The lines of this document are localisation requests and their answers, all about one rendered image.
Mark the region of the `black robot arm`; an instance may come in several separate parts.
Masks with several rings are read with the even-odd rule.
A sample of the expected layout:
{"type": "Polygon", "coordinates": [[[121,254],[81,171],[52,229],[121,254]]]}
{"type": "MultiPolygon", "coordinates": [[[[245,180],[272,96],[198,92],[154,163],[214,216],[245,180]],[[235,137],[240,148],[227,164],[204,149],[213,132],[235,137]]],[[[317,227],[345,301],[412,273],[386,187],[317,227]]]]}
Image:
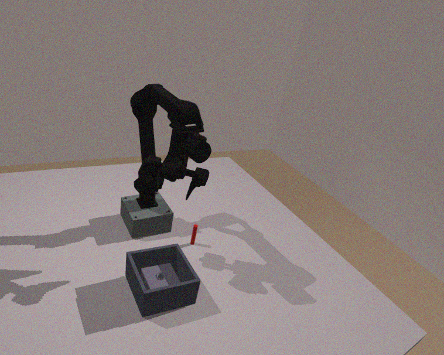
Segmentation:
{"type": "MultiPolygon", "coordinates": [[[[131,97],[130,102],[132,112],[139,123],[142,163],[150,155],[156,155],[153,118],[157,112],[158,104],[168,112],[171,122],[169,124],[172,128],[170,147],[182,151],[196,163],[202,163],[209,158],[211,146],[206,142],[207,138],[199,134],[204,132],[204,129],[200,110],[195,103],[178,99],[167,89],[164,89],[161,84],[146,85],[131,97]],[[195,124],[195,126],[185,126],[190,124],[195,124]]],[[[173,152],[169,151],[159,167],[159,189],[162,188],[164,179],[171,182],[183,179],[187,172],[185,165],[184,156],[179,155],[177,158],[173,156],[173,152]]],[[[139,193],[136,200],[140,208],[158,206],[155,200],[152,176],[142,170],[142,164],[138,171],[138,177],[134,181],[134,188],[139,193]]]]}

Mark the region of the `red peg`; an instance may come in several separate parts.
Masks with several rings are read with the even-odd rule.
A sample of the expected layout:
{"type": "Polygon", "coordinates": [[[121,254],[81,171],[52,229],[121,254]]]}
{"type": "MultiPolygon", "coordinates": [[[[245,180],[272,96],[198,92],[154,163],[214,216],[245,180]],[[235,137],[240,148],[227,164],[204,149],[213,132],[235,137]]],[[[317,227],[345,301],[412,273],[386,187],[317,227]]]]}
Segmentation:
{"type": "Polygon", "coordinates": [[[192,239],[191,239],[191,244],[193,245],[195,243],[195,239],[196,239],[196,231],[197,231],[197,224],[193,225],[193,234],[192,234],[192,239]]]}

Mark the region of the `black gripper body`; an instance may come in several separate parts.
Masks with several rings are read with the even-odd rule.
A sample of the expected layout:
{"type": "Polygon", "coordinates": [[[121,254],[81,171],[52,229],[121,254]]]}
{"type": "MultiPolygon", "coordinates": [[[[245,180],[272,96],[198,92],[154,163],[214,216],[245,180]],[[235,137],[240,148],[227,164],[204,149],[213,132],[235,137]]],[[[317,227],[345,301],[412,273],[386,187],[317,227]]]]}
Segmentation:
{"type": "MultiPolygon", "coordinates": [[[[185,167],[187,167],[188,156],[182,151],[169,147],[169,151],[173,152],[173,156],[179,158],[179,155],[185,157],[185,167]]],[[[161,158],[157,156],[149,156],[142,163],[142,170],[155,173],[162,164],[161,158]]],[[[203,168],[196,168],[195,171],[187,169],[186,175],[192,177],[192,182],[196,185],[205,186],[209,178],[209,171],[203,168]]]]}

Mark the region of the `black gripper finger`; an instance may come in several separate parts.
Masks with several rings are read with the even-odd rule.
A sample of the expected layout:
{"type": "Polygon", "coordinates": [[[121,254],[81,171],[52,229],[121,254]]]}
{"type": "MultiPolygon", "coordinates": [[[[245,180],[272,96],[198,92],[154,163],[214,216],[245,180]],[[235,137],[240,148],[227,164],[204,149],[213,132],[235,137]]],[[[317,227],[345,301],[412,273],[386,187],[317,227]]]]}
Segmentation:
{"type": "Polygon", "coordinates": [[[191,181],[191,182],[190,182],[189,189],[188,189],[188,191],[187,191],[186,200],[188,199],[188,197],[190,196],[191,192],[193,191],[193,189],[194,189],[195,187],[200,187],[200,185],[196,185],[196,184],[194,184],[194,183],[191,181]]]}
{"type": "Polygon", "coordinates": [[[158,192],[158,190],[159,190],[159,183],[160,183],[159,169],[155,173],[147,172],[147,171],[146,171],[146,173],[150,174],[152,176],[153,184],[154,184],[154,187],[155,187],[155,191],[158,192]]]}

